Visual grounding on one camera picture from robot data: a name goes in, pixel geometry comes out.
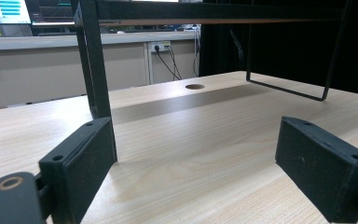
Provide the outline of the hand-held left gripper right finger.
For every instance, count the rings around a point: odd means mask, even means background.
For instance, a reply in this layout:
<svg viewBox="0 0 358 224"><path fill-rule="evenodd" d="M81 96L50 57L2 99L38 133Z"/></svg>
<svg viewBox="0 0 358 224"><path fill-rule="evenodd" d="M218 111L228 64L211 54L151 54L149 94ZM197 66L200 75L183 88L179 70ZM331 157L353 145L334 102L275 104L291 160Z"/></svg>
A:
<svg viewBox="0 0 358 224"><path fill-rule="evenodd" d="M275 160L327 221L358 221L357 147L311 122L283 117Z"/></svg>

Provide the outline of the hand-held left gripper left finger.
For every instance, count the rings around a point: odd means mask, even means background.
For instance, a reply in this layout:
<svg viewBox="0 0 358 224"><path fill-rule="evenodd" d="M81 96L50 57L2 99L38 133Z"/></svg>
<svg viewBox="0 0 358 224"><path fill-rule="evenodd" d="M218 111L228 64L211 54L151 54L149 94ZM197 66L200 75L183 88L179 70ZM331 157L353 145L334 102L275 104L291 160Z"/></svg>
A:
<svg viewBox="0 0 358 224"><path fill-rule="evenodd" d="M85 123L42 158L42 179L52 188L56 202L53 222L79 224L116 161L109 117Z"/></svg>

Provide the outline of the black two-tier shelf rack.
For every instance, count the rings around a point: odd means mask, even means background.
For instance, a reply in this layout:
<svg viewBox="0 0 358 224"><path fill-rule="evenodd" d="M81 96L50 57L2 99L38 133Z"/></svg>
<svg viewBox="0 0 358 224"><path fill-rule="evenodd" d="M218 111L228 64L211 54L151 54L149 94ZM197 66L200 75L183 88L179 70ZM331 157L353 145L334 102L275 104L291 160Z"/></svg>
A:
<svg viewBox="0 0 358 224"><path fill-rule="evenodd" d="M258 6L254 3L238 5L71 0L91 115L95 119L111 115L100 32L101 26L339 21L340 27L325 79L323 94L320 97L313 98L322 102L326 99L330 89L352 2L353 0L346 0L343 7L333 8Z"/></svg>

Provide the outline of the monitor with dark screen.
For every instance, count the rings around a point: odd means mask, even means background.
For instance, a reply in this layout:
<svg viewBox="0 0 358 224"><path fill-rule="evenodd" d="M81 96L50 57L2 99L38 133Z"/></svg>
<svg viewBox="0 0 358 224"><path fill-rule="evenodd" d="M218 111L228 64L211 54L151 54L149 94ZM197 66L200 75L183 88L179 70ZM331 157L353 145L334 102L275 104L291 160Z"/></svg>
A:
<svg viewBox="0 0 358 224"><path fill-rule="evenodd" d="M71 0L25 0L32 24L73 23Z"/></svg>

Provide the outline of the monitor with bright screen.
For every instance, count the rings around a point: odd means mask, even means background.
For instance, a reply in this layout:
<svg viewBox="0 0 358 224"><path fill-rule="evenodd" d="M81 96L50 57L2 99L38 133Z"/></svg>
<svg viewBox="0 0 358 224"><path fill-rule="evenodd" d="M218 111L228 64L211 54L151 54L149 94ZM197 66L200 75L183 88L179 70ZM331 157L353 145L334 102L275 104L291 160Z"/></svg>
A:
<svg viewBox="0 0 358 224"><path fill-rule="evenodd" d="M25 0L0 0L0 24L30 24Z"/></svg>

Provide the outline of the white wall socket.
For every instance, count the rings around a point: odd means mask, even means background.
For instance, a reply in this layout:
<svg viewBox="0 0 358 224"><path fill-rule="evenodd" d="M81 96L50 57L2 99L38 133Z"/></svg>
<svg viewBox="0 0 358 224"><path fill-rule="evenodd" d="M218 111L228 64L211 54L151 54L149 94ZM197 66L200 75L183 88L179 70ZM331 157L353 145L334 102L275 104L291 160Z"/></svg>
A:
<svg viewBox="0 0 358 224"><path fill-rule="evenodd" d="M149 49L152 53L168 51L170 47L170 41L153 41L149 43Z"/></svg>

